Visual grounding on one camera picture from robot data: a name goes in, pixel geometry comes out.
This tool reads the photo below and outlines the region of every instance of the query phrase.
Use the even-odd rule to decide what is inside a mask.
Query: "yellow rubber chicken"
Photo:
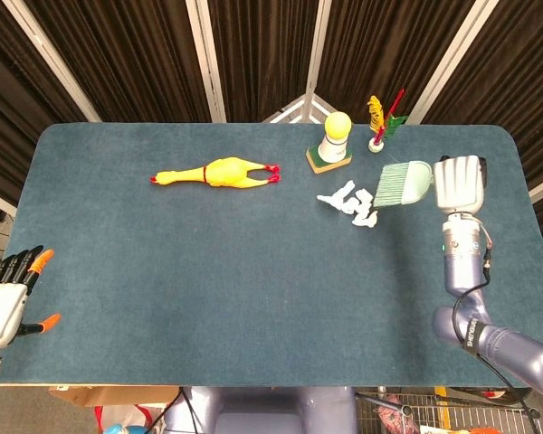
[[[252,179],[247,176],[250,170],[267,170],[273,173],[268,179]],[[236,156],[220,158],[219,160],[209,163],[205,167],[197,167],[196,169],[175,170],[169,172],[159,172],[155,176],[150,177],[153,184],[167,185],[178,183],[181,181],[198,181],[208,183],[213,187],[235,187],[249,188],[268,183],[278,183],[280,177],[280,167],[278,165],[260,165],[245,161]]]

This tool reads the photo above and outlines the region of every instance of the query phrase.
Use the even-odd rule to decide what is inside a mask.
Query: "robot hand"
[[[436,204],[448,215],[443,224],[444,285],[458,300],[453,308],[436,310],[434,332],[543,394],[543,344],[493,325],[482,297],[482,287],[490,282],[492,240],[473,214],[482,207],[486,162],[477,156],[443,159],[434,165],[434,184]],[[481,231],[487,241],[484,257]]]
[[[0,263],[0,350],[11,344],[17,336],[45,333],[59,322],[55,314],[37,324],[22,324],[26,300],[44,266],[54,252],[47,250],[38,254],[43,246],[24,250]]]

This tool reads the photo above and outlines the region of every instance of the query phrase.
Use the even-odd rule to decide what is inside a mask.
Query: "blue-green felt tabletop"
[[[312,173],[319,125],[66,124],[42,135],[7,253],[55,256],[25,312],[62,321],[4,352],[3,383],[499,385],[437,341],[442,213],[433,192],[375,229],[320,203],[384,165],[485,156],[495,324],[543,342],[543,241],[517,148],[491,126],[403,126],[380,154],[356,125],[350,165]],[[152,185],[160,170],[239,156],[281,165],[253,189]]]

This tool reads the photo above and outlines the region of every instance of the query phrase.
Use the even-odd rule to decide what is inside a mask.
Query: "toy bird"
[[[384,117],[382,104],[380,104],[378,98],[374,95],[370,97],[370,100],[368,101],[368,111],[370,112],[370,129],[376,133],[376,137],[370,140],[370,146],[368,147],[372,152],[379,152],[382,150],[382,138],[391,137],[396,132],[396,129],[400,125],[404,124],[408,119],[408,116],[399,116],[398,118],[393,116],[396,106],[404,94],[404,89],[400,89],[398,91],[395,102],[388,110],[386,117]]]
[[[247,176],[250,170],[267,170],[273,175],[268,179],[252,179]],[[249,188],[280,181],[280,167],[278,165],[260,165],[251,161],[242,160],[236,156],[220,158],[204,167],[183,170],[180,172],[159,172],[149,180],[153,184],[167,185],[182,181],[198,181],[208,183],[212,187]]]

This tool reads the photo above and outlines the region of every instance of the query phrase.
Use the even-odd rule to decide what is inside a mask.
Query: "orange fingertip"
[[[42,273],[44,266],[46,266],[46,263],[51,260],[52,256],[54,256],[54,250],[48,249],[47,251],[43,252],[36,258],[33,262],[33,265],[30,266],[28,271],[34,271],[35,273]]]
[[[54,326],[58,324],[61,318],[62,318],[61,314],[50,315],[48,318],[46,318],[44,321],[40,323],[41,326],[43,326],[43,330],[40,333],[46,333],[52,328],[54,328]]]

